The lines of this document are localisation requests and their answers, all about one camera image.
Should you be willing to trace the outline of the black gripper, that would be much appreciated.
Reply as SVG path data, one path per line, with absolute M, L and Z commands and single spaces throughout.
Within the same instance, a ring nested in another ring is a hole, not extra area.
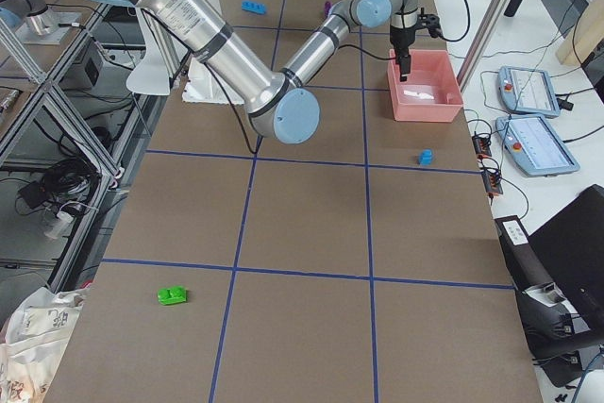
M 399 66 L 399 81 L 406 82 L 411 73 L 410 46 L 415 42 L 417 30 L 426 29 L 432 38 L 439 38 L 442 32 L 440 18 L 423 9 L 410 12 L 400 10 L 390 20 L 390 43 Z

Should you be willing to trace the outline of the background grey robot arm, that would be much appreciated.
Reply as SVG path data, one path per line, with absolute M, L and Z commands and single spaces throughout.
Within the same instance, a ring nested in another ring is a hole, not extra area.
M 54 11 L 45 0 L 1 0 L 1 19 L 24 44 L 59 45 L 80 17 Z

